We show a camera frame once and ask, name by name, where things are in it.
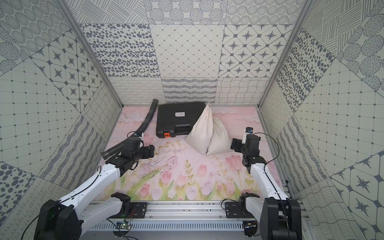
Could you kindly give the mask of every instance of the dotted pattern tile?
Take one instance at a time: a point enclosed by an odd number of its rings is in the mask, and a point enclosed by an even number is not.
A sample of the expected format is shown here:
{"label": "dotted pattern tile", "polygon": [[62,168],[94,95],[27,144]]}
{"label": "dotted pattern tile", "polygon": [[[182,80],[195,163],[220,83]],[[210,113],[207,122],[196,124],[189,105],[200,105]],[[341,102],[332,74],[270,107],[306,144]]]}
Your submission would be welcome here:
{"label": "dotted pattern tile", "polygon": [[301,105],[334,58],[316,39],[301,30],[277,77],[292,111]]}
{"label": "dotted pattern tile", "polygon": [[226,25],[218,75],[270,77],[293,25]]}
{"label": "dotted pattern tile", "polygon": [[2,207],[0,209],[0,228],[19,204],[24,193],[28,191],[36,176],[8,164],[0,162],[0,188],[2,192]]}
{"label": "dotted pattern tile", "polygon": [[330,174],[384,149],[384,98],[338,61],[295,116]]}
{"label": "dotted pattern tile", "polygon": [[70,28],[54,1],[2,1],[0,25],[30,56]]}
{"label": "dotted pattern tile", "polygon": [[215,104],[257,104],[269,78],[218,78]]}
{"label": "dotted pattern tile", "polygon": [[158,77],[149,25],[80,24],[110,77]]}
{"label": "dotted pattern tile", "polygon": [[223,25],[150,25],[161,77],[217,77]]}
{"label": "dotted pattern tile", "polygon": [[80,113],[31,59],[0,83],[0,160],[37,174]]}
{"label": "dotted pattern tile", "polygon": [[149,24],[226,24],[228,0],[145,0]]}
{"label": "dotted pattern tile", "polygon": [[28,55],[13,38],[0,26],[0,75],[15,67]]}
{"label": "dotted pattern tile", "polygon": [[71,30],[30,58],[79,112],[102,81]]}
{"label": "dotted pattern tile", "polygon": [[229,0],[230,24],[294,24],[304,0]]}
{"label": "dotted pattern tile", "polygon": [[[27,225],[40,213],[41,206],[50,199],[60,199],[71,191],[36,177],[34,182],[11,212],[7,221],[0,226],[1,239],[20,239]],[[33,239],[37,221],[25,232],[23,239]]]}

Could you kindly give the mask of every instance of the wavy line pattern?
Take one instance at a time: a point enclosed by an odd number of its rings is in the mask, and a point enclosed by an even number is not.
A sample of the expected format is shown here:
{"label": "wavy line pattern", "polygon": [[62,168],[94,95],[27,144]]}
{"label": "wavy line pattern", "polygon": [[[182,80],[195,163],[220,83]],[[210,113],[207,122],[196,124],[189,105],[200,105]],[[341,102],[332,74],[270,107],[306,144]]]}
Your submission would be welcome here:
{"label": "wavy line pattern", "polygon": [[96,156],[104,142],[90,123],[80,116],[39,177],[68,189],[77,188],[98,164]]}
{"label": "wavy line pattern", "polygon": [[161,78],[167,103],[214,103],[217,78]]}

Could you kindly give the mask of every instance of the metal bracket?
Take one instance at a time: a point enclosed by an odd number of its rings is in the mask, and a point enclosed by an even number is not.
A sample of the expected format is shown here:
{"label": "metal bracket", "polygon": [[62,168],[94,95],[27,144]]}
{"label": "metal bracket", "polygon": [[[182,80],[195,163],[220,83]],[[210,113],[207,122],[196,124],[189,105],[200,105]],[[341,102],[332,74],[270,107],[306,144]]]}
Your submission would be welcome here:
{"label": "metal bracket", "polygon": [[[144,218],[145,214],[147,212],[147,205],[146,202],[131,202],[131,211],[133,211],[132,218]],[[126,216],[122,213],[119,213],[117,215],[111,216],[109,218],[125,218]]]}
{"label": "metal bracket", "polygon": [[227,218],[252,218],[255,217],[252,214],[242,213],[240,211],[239,202],[226,202],[225,203],[225,216]]}

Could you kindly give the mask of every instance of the green leaf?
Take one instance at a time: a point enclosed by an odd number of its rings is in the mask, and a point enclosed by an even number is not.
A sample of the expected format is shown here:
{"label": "green leaf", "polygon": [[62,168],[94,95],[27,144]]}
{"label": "green leaf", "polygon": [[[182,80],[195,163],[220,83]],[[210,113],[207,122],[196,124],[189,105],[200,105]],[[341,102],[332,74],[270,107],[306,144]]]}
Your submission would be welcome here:
{"label": "green leaf", "polygon": [[217,183],[214,184],[214,188],[212,192],[207,196],[207,200],[212,200],[212,198],[215,196],[216,189],[217,189]]}
{"label": "green leaf", "polygon": [[161,181],[161,178],[159,178],[159,186],[163,188],[163,182]]}
{"label": "green leaf", "polygon": [[144,183],[148,182],[151,178],[153,178],[156,174],[158,174],[160,172],[160,169],[156,169],[155,171],[153,172],[150,172],[148,173],[147,175],[143,176],[142,178],[140,178],[139,181],[136,182],[135,185],[133,185],[131,187],[131,189],[129,189],[126,194],[128,196],[131,196],[135,193],[137,193],[137,191],[144,185]]}
{"label": "green leaf", "polygon": [[235,198],[238,199],[241,196],[241,192],[235,181],[233,181],[233,184],[235,185]]}
{"label": "green leaf", "polygon": [[169,190],[172,188],[172,186],[173,186],[173,182],[174,182],[174,180],[171,181],[171,183],[169,184],[169,186],[168,186],[167,189],[165,190],[163,196],[160,198],[160,201],[164,201],[164,200],[168,197],[168,192],[169,192]]}

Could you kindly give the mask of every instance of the star pattern tile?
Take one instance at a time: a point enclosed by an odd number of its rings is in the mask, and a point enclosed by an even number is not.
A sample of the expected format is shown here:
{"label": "star pattern tile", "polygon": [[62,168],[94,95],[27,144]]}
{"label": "star pattern tile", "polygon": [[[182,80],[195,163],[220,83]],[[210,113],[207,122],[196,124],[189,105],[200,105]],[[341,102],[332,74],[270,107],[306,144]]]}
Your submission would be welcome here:
{"label": "star pattern tile", "polygon": [[270,77],[292,25],[226,25],[219,77]]}
{"label": "star pattern tile", "polygon": [[56,88],[81,112],[101,78],[71,30],[31,56]]}

